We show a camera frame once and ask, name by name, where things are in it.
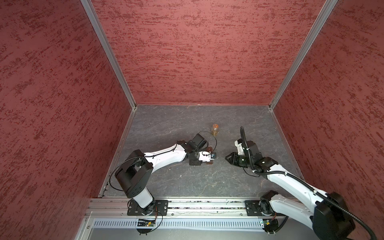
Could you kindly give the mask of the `brown pill organizer strip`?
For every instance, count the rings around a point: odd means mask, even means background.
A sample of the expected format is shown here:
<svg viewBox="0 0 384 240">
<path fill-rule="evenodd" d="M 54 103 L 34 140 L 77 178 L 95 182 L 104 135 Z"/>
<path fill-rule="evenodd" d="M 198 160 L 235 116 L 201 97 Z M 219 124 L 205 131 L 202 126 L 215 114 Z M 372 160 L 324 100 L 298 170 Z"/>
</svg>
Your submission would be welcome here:
<svg viewBox="0 0 384 240">
<path fill-rule="evenodd" d="M 212 165 L 214 160 L 214 152 L 212 147 L 207 147 L 204 151 L 204 156 L 206 158 L 205 163 L 207 165 Z"/>
</svg>

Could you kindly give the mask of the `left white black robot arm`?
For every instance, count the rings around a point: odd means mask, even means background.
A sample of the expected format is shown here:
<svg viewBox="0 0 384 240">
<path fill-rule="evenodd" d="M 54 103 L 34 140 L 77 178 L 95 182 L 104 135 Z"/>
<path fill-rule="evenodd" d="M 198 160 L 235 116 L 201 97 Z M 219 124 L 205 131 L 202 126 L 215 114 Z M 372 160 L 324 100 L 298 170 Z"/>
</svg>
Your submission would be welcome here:
<svg viewBox="0 0 384 240">
<path fill-rule="evenodd" d="M 159 211 L 156 209 L 156 200 L 147 188 L 152 173 L 185 160 L 189 161 L 191 166 L 210 163 L 217 156 L 214 150 L 201 134 L 196 134 L 188 142 L 178 141 L 169 148 L 155 152 L 144 153 L 135 150 L 113 171 L 121 187 L 115 189 L 124 192 L 128 199 L 133 200 L 140 214 L 157 214 Z"/>
</svg>

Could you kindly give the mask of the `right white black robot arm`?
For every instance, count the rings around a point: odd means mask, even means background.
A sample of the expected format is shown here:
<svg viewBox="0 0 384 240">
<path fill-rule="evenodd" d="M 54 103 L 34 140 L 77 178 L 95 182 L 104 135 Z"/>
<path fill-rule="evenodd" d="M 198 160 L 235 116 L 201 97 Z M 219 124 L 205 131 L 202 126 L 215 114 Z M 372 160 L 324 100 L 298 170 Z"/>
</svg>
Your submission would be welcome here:
<svg viewBox="0 0 384 240">
<path fill-rule="evenodd" d="M 306 183 L 287 171 L 277 161 L 263 157 L 257 145 L 241 139 L 235 141 L 236 152 L 226 156 L 231 165 L 251 169 L 256 175 L 277 184 L 295 197 L 287 199 L 276 191 L 269 191 L 259 200 L 257 209 L 264 216 L 282 214 L 314 231 L 320 240 L 345 240 L 355 230 L 353 218 L 342 196 L 328 194 Z"/>
</svg>

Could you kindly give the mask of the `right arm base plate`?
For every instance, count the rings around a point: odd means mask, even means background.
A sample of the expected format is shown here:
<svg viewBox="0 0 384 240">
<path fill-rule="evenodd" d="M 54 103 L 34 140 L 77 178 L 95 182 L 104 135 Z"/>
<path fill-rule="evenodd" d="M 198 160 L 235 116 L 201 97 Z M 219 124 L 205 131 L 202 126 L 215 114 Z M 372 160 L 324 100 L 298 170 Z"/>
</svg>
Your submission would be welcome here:
<svg viewBox="0 0 384 240">
<path fill-rule="evenodd" d="M 263 214 L 262 209 L 260 207 L 260 201 L 258 200 L 246 200 L 245 201 L 245 210 L 247 212 L 248 217 L 262 217 L 262 218 L 272 218 L 276 217 L 284 217 L 285 215 L 276 213 L 272 211 L 271 214 Z"/>
</svg>

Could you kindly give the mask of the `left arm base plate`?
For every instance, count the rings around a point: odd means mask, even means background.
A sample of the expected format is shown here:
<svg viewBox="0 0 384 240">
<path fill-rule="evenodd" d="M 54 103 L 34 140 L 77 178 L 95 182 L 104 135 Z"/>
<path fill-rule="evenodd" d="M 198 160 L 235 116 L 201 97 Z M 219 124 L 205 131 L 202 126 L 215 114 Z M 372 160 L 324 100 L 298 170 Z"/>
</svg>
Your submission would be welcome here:
<svg viewBox="0 0 384 240">
<path fill-rule="evenodd" d="M 128 216 L 166 216 L 168 211 L 168 200 L 154 200 L 144 209 L 135 200 L 129 200 L 127 207 Z"/>
</svg>

